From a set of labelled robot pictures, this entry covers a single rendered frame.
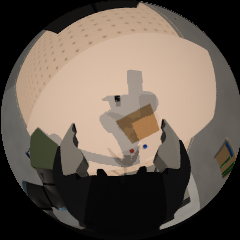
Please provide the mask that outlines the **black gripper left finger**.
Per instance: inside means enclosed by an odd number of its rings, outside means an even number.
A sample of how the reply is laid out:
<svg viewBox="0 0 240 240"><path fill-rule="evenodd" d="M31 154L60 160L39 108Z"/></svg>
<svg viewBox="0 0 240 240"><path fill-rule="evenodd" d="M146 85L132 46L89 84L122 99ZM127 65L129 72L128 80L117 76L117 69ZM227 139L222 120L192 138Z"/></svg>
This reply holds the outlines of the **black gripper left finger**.
<svg viewBox="0 0 240 240"><path fill-rule="evenodd" d="M53 180L67 209L71 209L68 199L70 187L78 179L89 176L89 164L78 148L76 133L75 123L72 123L57 148L53 163Z"/></svg>

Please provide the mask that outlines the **tan square mat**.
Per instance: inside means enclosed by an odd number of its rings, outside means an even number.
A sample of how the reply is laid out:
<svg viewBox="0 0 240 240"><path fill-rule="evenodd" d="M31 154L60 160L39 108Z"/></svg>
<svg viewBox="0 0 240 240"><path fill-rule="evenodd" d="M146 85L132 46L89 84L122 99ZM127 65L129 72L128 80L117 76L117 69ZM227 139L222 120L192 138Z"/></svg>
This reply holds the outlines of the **tan square mat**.
<svg viewBox="0 0 240 240"><path fill-rule="evenodd" d="M116 121L133 143L159 131L158 123L150 104Z"/></svg>

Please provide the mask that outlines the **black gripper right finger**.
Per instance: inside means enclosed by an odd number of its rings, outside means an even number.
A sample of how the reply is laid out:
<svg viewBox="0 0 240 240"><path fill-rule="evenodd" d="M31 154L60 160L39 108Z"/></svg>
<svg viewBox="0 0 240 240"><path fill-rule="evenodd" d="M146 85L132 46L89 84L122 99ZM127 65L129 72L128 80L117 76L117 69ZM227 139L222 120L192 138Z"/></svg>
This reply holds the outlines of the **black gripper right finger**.
<svg viewBox="0 0 240 240"><path fill-rule="evenodd" d="M176 181L179 187L179 202L182 202L191 174L189 156L182 140L165 119L162 119L161 129L162 144L153 160L154 172L167 174Z"/></svg>

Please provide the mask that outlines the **black die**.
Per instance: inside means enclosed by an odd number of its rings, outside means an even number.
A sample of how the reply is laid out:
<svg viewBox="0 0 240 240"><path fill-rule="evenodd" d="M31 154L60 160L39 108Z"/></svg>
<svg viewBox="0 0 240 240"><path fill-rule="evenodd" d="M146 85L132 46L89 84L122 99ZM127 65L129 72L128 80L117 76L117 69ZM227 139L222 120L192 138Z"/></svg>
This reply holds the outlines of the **black die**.
<svg viewBox="0 0 240 240"><path fill-rule="evenodd" d="M120 101L120 95L115 96L115 101Z"/></svg>

